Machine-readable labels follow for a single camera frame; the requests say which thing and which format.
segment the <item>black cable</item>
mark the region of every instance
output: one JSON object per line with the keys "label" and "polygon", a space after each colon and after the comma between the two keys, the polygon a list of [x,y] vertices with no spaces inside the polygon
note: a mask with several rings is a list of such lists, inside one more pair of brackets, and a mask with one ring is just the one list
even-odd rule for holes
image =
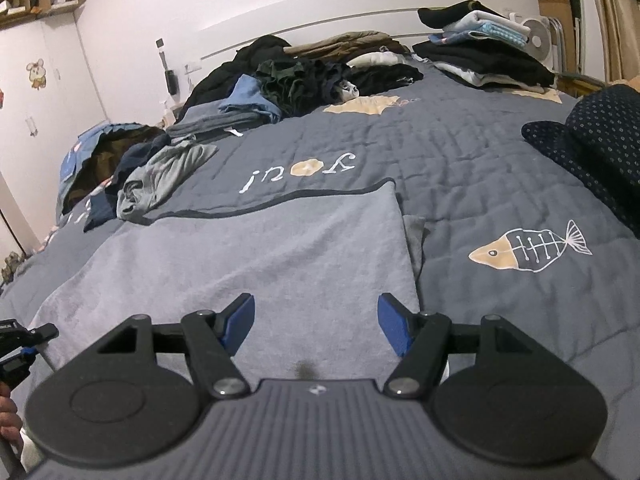
{"label": "black cable", "polygon": [[18,240],[18,237],[15,235],[14,230],[11,229],[11,226],[9,225],[9,222],[6,221],[6,218],[4,216],[4,213],[2,212],[2,209],[0,209],[0,216],[2,216],[2,220],[4,221],[4,225],[6,225],[8,227],[9,232],[11,233],[11,236],[14,237],[15,243],[17,243],[18,247],[20,247],[20,250],[22,251],[22,256],[24,256],[26,258],[27,257],[27,251],[24,250],[24,247],[20,243],[20,240]]}

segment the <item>fish skeleton print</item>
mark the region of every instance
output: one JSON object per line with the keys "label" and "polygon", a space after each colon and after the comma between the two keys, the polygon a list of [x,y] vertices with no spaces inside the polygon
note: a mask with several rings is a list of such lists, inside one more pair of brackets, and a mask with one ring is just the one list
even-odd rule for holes
{"label": "fish skeleton print", "polygon": [[469,259],[498,270],[540,272],[562,256],[567,246],[577,253],[591,254],[582,232],[573,220],[569,220],[565,238],[549,229],[512,229],[496,241],[473,251],[469,254]]}

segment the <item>human hand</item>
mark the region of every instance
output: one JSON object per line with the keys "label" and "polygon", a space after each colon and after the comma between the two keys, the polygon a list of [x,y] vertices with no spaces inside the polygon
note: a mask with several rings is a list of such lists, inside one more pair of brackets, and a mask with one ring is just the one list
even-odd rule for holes
{"label": "human hand", "polygon": [[18,406],[11,400],[11,388],[0,383],[0,435],[17,447],[20,453],[24,447],[21,429],[22,419],[18,416]]}

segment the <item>blue gripper pad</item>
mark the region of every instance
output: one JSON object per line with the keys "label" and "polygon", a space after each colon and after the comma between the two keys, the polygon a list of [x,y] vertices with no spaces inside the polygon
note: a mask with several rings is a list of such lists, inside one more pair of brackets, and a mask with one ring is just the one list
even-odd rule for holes
{"label": "blue gripper pad", "polygon": [[225,323],[225,334],[220,339],[222,346],[230,356],[236,355],[246,336],[254,325],[255,300],[249,296],[231,314]]}
{"label": "blue gripper pad", "polygon": [[411,348],[414,338],[409,334],[407,316],[411,312],[390,294],[380,294],[378,298],[378,324],[385,333],[386,340],[399,357]]}

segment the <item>white letter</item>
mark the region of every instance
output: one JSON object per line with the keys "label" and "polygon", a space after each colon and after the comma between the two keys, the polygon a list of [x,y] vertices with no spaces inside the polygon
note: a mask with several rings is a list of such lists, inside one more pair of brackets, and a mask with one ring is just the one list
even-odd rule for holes
{"label": "white letter", "polygon": [[348,156],[349,160],[353,160],[354,158],[356,158],[355,155],[353,155],[353,153],[345,153],[344,155],[341,155],[340,157],[338,157],[338,160],[335,161],[335,164],[332,165],[332,167],[330,167],[328,170],[324,170],[323,173],[337,173],[337,171],[335,171],[335,168],[338,164],[340,164],[342,166],[342,169],[340,171],[347,171],[347,170],[352,170],[353,168],[355,168],[355,166],[345,166],[342,163],[342,160]]}
{"label": "white letter", "polygon": [[249,179],[249,182],[247,182],[246,184],[244,184],[244,187],[239,191],[239,193],[245,193],[245,192],[249,189],[249,187],[251,186],[251,184],[253,184],[253,183],[254,183],[255,175],[257,175],[258,173],[260,173],[260,171],[258,171],[258,170],[255,170],[255,171],[254,171],[254,174],[252,174],[251,178]]}
{"label": "white letter", "polygon": [[284,168],[282,166],[275,166],[273,168],[269,168],[265,173],[264,173],[264,177],[262,178],[262,180],[260,182],[264,182],[264,179],[267,178],[267,175],[269,174],[270,171],[273,170],[280,170],[280,173],[277,174],[276,176],[274,176],[271,181],[272,182],[276,182],[278,180],[282,179],[282,174],[284,173]]}

